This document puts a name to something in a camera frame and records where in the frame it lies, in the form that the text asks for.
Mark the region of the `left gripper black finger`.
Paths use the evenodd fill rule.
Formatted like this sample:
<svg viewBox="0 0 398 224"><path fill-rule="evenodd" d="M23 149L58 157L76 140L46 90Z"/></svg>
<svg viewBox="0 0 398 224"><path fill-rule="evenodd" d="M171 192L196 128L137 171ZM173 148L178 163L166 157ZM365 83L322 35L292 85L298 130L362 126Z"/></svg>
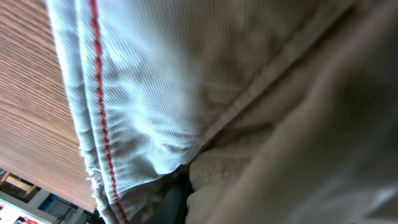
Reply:
<svg viewBox="0 0 398 224"><path fill-rule="evenodd" d="M158 209L149 218L149 224L185 224L187 198L192 192L188 175L178 176Z"/></svg>

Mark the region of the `beige shorts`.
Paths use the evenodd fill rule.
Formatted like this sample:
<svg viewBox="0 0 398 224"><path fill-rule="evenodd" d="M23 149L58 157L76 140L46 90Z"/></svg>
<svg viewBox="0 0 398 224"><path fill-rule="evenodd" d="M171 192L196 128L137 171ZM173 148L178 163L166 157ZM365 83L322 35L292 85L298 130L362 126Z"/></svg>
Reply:
<svg viewBox="0 0 398 224"><path fill-rule="evenodd" d="M354 223L397 195L396 1L48 1L100 217Z"/></svg>

